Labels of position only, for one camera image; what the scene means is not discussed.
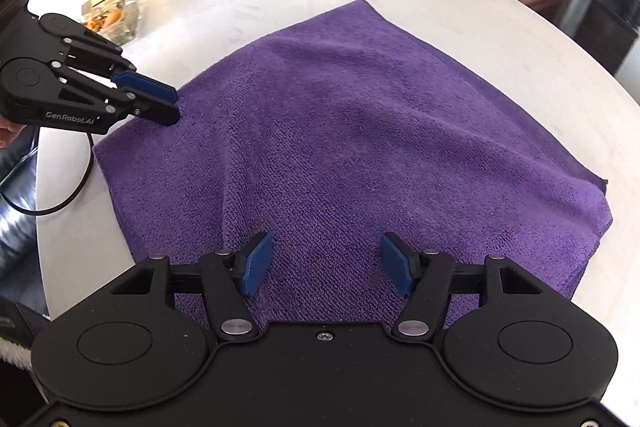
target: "microfiber cloth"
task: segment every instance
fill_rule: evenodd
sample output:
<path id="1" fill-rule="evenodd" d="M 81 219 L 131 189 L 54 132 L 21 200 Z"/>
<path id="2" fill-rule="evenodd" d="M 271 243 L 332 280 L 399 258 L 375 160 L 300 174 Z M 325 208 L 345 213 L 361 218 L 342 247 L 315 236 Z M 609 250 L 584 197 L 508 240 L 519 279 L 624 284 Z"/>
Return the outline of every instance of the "microfiber cloth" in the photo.
<path id="1" fill-rule="evenodd" d="M 606 181 L 363 0 L 247 45 L 179 96 L 176 125 L 138 120 L 95 149 L 120 227 L 137 261 L 172 263 L 273 233 L 249 301 L 260 324 L 392 324 L 389 231 L 460 263 L 508 256 L 570 297 L 612 221 Z"/>

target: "blue pad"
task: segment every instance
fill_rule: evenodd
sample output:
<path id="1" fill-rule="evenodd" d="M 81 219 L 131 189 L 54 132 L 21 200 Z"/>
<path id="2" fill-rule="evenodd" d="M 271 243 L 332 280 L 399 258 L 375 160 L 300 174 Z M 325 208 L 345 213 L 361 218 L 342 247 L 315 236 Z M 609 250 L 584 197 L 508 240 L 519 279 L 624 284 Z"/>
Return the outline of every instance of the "blue pad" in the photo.
<path id="1" fill-rule="evenodd" d="M 253 297 L 258 291 L 264 274 L 273 259 L 273 236 L 268 233 L 246 258 L 244 276 L 240 280 L 240 293 L 244 297 Z"/>
<path id="2" fill-rule="evenodd" d="M 111 82 L 118 87 L 130 87 L 131 89 L 146 92 L 165 102 L 176 103 L 178 101 L 178 92 L 173 87 L 161 84 L 143 74 L 126 71 L 125 73 L 114 74 L 111 77 Z"/>
<path id="3" fill-rule="evenodd" d="M 386 235 L 380 238 L 380 264 L 399 296 L 404 299 L 414 292 L 409 260 Z"/>

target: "white table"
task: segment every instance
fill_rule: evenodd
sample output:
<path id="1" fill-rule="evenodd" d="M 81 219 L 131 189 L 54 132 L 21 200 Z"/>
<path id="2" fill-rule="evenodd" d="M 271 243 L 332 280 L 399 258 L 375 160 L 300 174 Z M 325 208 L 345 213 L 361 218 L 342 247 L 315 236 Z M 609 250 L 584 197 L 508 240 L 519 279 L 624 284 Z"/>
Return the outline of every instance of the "white table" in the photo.
<path id="1" fill-rule="evenodd" d="M 352 0 L 143 0 L 125 56 L 176 87 L 267 33 Z M 480 74 L 591 171 L 610 180 L 614 224 L 575 295 L 618 342 L 604 403 L 640 425 L 640 107 L 585 51 L 516 0 L 368 0 L 388 20 Z M 38 207 L 64 200 L 86 166 L 81 134 L 43 129 Z M 132 264 L 98 168 L 64 211 L 38 219 L 44 287 L 56 317 Z"/>

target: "white fur trim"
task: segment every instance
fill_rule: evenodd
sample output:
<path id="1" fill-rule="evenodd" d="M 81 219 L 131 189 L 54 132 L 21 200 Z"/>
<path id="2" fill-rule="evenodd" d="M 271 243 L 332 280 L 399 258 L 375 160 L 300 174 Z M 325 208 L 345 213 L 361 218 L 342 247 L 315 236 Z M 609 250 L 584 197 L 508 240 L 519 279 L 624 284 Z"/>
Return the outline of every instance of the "white fur trim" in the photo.
<path id="1" fill-rule="evenodd" d="M 0 337 L 0 359 L 20 369 L 31 370 L 31 351 Z"/>

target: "human hand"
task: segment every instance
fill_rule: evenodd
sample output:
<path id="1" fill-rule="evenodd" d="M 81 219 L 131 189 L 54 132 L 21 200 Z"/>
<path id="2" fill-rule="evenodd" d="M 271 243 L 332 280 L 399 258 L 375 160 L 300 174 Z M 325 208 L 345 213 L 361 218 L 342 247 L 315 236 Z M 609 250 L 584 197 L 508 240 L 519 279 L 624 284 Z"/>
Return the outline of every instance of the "human hand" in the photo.
<path id="1" fill-rule="evenodd" d="M 0 149 L 9 147 L 23 129 L 22 124 L 14 123 L 4 116 L 0 116 Z"/>

